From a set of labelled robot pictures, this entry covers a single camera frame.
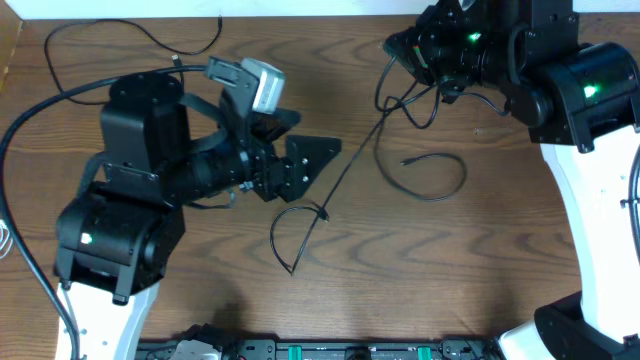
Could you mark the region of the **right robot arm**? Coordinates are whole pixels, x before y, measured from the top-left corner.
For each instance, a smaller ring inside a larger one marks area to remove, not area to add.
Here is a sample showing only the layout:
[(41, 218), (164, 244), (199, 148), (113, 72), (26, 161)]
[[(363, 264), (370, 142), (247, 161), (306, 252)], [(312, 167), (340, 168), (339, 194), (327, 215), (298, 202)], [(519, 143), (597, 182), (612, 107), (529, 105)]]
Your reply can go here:
[(569, 0), (439, 1), (384, 44), (453, 103), (494, 87), (560, 190), (581, 288), (497, 341), (504, 359), (639, 355), (639, 68), (622, 46), (579, 41)]

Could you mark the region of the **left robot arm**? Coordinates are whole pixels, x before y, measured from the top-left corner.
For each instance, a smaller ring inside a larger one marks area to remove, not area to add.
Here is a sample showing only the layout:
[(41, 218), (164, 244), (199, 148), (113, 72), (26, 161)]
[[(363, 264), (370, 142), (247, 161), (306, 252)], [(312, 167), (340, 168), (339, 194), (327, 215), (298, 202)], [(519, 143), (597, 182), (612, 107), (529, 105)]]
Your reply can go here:
[(131, 359), (183, 237), (184, 210), (244, 186), (265, 201), (301, 198), (340, 152), (336, 138), (293, 133), (277, 105), (280, 74), (208, 71), (218, 104), (173, 76), (117, 80), (100, 113), (104, 149), (58, 218), (55, 273), (85, 359)]

